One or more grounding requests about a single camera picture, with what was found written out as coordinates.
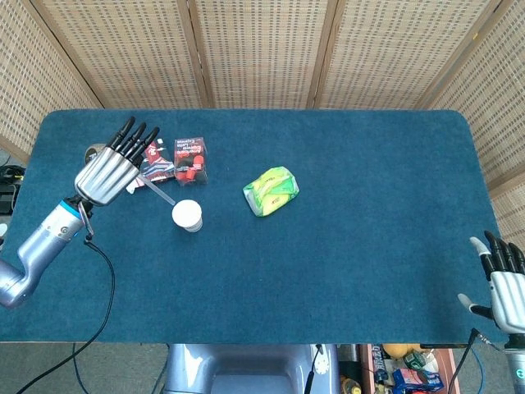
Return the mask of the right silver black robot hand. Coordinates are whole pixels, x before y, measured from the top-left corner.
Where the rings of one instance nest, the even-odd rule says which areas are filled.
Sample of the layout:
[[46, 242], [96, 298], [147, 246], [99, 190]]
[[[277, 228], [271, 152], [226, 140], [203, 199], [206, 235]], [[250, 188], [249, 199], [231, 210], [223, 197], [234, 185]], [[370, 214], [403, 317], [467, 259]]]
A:
[[490, 319], [509, 335], [525, 334], [525, 253], [514, 243], [484, 232], [486, 242], [472, 236], [491, 294], [491, 305], [481, 306], [463, 293], [459, 302], [470, 313]]

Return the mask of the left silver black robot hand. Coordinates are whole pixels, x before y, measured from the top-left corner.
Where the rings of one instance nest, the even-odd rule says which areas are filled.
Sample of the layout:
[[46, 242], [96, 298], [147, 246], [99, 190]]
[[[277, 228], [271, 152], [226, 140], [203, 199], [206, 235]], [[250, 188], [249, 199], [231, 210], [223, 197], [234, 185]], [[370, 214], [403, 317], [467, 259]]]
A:
[[142, 155], [160, 129], [155, 126], [142, 137], [146, 130], [143, 122], [129, 135], [134, 124], [135, 118], [130, 117], [76, 176], [75, 191], [83, 200], [106, 206], [139, 175]]

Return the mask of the translucent plastic stick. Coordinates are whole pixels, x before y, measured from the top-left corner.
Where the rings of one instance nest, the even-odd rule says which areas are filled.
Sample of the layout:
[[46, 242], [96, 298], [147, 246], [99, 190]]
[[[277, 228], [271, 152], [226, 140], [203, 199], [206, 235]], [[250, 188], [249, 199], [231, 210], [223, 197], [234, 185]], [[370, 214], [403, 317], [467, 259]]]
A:
[[171, 205], [171, 206], [175, 206], [176, 205], [175, 200], [171, 196], [169, 196], [167, 193], [165, 193], [163, 190], [161, 190], [159, 187], [157, 187], [155, 184], [153, 184], [146, 176], [144, 176], [143, 174], [140, 173], [138, 175], [138, 178], [148, 188], [150, 188], [153, 192], [155, 192], [158, 196], [160, 196], [162, 199], [167, 201], [169, 203], [169, 205]]

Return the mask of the white paper cup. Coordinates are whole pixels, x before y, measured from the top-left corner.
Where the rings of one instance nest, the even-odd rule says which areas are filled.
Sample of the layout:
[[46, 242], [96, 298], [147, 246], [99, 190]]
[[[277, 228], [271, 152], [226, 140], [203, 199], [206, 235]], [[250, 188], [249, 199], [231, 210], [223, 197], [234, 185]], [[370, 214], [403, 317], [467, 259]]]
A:
[[201, 206], [192, 199], [183, 199], [177, 202], [172, 211], [173, 222], [188, 232], [197, 232], [203, 225]]

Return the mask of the brown round jar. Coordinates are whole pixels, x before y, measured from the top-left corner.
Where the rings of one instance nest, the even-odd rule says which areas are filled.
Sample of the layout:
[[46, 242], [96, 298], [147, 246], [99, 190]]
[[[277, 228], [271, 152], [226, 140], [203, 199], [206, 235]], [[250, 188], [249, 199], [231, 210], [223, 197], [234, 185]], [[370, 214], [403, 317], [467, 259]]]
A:
[[95, 159], [104, 149], [105, 144], [91, 144], [85, 151], [84, 161], [86, 164]]

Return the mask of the navy red snack packet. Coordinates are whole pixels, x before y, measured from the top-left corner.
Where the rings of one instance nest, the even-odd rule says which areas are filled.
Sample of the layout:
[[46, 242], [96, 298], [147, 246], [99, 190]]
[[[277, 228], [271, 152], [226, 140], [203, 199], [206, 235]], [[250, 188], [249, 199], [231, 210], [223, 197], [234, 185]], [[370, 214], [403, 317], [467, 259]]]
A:
[[175, 166], [163, 139], [156, 138], [144, 151], [140, 174], [151, 182], [167, 181], [175, 176]]

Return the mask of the black electronic equipment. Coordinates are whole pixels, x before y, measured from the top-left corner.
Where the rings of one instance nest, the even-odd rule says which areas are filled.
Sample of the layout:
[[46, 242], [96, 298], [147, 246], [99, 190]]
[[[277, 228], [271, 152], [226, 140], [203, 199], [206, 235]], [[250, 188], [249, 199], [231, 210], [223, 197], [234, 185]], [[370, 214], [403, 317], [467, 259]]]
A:
[[0, 166], [0, 216], [13, 213], [25, 169], [15, 164]]

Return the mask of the green white can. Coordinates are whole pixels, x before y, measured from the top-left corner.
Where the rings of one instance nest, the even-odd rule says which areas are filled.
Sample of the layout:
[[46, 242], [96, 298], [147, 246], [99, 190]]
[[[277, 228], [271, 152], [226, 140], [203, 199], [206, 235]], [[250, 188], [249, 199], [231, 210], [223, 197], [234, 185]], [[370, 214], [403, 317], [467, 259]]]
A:
[[413, 370], [424, 370], [427, 364], [426, 354], [417, 350], [411, 350], [403, 360], [406, 366]]

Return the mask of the blue red snack packet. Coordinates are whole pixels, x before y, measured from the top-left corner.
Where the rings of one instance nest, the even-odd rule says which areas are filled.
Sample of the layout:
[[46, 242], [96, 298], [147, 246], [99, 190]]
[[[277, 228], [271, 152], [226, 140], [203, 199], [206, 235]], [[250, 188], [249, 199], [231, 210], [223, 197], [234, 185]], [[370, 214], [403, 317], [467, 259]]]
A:
[[394, 394], [414, 394], [415, 392], [438, 392], [444, 387], [438, 373], [424, 369], [397, 369], [393, 372]]

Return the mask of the woven folding screen panel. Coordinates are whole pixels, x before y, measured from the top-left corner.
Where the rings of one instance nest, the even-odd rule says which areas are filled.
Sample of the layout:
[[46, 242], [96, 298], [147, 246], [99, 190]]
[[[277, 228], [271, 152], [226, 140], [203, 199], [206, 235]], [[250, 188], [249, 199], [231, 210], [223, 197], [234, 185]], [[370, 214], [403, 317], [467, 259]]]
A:
[[308, 108], [337, 0], [189, 0], [215, 108]]
[[499, 0], [342, 0], [318, 108], [415, 108]]
[[194, 0], [29, 0], [105, 108], [212, 108]]
[[525, 0], [504, 0], [432, 106], [468, 121], [500, 234], [525, 247]]
[[50, 112], [102, 105], [36, 0], [0, 0], [0, 149], [27, 163]]

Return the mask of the orange round fruit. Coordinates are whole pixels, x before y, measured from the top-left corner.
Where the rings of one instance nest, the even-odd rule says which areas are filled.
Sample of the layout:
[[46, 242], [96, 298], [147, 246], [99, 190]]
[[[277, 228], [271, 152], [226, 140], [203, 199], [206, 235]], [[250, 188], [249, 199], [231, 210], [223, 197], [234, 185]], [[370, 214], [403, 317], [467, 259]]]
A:
[[393, 359], [402, 359], [412, 351], [420, 351], [419, 344], [414, 343], [386, 343], [382, 345], [384, 351]]

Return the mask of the black packet white lettering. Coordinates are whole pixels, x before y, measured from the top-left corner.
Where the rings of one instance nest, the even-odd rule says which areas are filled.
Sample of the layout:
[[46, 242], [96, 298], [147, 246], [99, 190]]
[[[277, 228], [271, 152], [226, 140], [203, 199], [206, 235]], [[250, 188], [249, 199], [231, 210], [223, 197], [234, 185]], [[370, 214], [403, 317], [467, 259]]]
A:
[[388, 380], [388, 372], [386, 370], [382, 345], [372, 344], [371, 352], [374, 382], [383, 384], [385, 381]]

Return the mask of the red brown storage crate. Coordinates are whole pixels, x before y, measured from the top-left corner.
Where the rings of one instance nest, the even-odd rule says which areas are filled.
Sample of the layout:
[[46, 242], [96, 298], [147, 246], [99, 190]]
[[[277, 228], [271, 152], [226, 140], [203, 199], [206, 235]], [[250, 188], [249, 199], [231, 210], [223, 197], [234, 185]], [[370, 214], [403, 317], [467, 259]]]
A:
[[[363, 394], [374, 394], [375, 382], [373, 377], [372, 345], [361, 344], [358, 349], [362, 365]], [[451, 349], [436, 349], [433, 351], [433, 354], [436, 357], [439, 374], [444, 383], [444, 387], [433, 394], [447, 394], [450, 379], [456, 370], [453, 352]]]

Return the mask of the green yellow snack bag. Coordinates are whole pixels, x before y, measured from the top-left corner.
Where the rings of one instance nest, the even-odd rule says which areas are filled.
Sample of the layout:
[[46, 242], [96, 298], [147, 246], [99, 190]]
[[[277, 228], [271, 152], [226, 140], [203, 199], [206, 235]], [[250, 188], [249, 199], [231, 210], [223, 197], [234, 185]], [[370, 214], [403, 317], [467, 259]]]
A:
[[259, 218], [274, 213], [298, 193], [295, 176], [286, 167], [272, 167], [243, 188], [250, 209]]

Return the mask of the grey blue robot torso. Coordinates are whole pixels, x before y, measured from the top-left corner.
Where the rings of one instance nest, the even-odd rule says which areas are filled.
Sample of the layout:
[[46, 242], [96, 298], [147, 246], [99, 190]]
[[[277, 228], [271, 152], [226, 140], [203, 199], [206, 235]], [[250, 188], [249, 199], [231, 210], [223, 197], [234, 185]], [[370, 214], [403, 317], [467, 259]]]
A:
[[340, 394], [331, 344], [172, 344], [162, 394]]

